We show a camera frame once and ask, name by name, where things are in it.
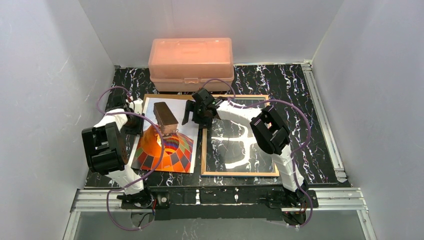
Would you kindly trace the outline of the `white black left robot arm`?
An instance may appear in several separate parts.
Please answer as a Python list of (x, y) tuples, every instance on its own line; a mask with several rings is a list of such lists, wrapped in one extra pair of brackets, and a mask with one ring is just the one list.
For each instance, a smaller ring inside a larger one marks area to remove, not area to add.
[(143, 101), (131, 96), (116, 95), (110, 108), (93, 127), (82, 130), (82, 141), (88, 168), (115, 181), (129, 197), (138, 197), (144, 190), (140, 177), (129, 165), (125, 135), (142, 135)]

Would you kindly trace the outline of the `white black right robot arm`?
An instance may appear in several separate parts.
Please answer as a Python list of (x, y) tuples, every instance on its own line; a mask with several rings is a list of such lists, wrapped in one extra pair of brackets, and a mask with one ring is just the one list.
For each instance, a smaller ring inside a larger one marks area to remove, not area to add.
[(205, 88), (200, 88), (191, 97), (185, 104), (183, 125), (192, 120), (205, 129), (211, 126), (213, 119), (221, 119), (246, 127), (260, 149), (270, 155), (283, 187), (294, 193), (306, 193), (304, 177), (293, 161), (289, 128), (273, 105), (264, 108), (256, 104), (241, 105), (228, 97), (214, 97)]

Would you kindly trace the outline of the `hot air balloon photo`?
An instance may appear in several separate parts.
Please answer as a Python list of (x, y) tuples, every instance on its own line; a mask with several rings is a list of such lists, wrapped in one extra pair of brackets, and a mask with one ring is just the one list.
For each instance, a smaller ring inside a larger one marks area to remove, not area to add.
[(154, 114), (154, 104), (161, 102), (166, 103), (178, 125), (176, 131), (165, 136), (162, 142), (155, 128), (145, 120), (143, 134), (135, 138), (131, 150), (132, 169), (190, 174), (194, 172), (199, 125), (192, 121), (182, 125), (186, 101), (149, 97), (143, 100), (142, 113), (156, 126), (159, 126), (159, 123)]

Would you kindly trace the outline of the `brown cardboard backing board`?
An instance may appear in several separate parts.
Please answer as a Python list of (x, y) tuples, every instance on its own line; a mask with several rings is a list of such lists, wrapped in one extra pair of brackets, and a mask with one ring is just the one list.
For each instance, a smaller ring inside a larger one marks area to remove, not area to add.
[(193, 100), (190, 94), (145, 94), (143, 100), (145, 101), (147, 98)]

